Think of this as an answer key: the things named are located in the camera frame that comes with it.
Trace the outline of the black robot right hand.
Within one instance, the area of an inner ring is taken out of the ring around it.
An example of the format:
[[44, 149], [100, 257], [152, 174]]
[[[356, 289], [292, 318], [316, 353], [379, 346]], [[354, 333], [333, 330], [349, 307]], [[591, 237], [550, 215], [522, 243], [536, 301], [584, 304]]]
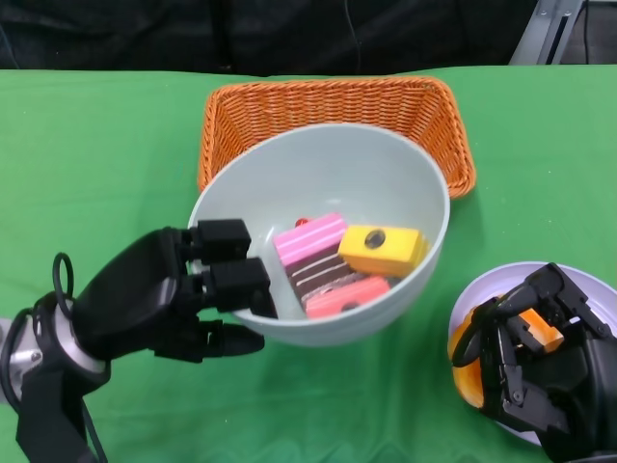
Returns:
[[616, 459], [616, 292], [575, 269], [517, 262], [476, 279], [448, 340], [479, 413], [532, 433], [553, 462]]

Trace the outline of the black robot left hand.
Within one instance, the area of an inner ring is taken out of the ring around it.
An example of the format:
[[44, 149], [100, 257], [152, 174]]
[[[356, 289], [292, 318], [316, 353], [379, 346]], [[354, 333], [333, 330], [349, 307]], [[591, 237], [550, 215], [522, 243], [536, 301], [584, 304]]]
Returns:
[[263, 336], [250, 329], [199, 318], [206, 309], [276, 317], [269, 276], [261, 259], [248, 257], [250, 244], [241, 219], [144, 235], [74, 300], [71, 324], [78, 344], [102, 361], [150, 350], [200, 363], [261, 350]]

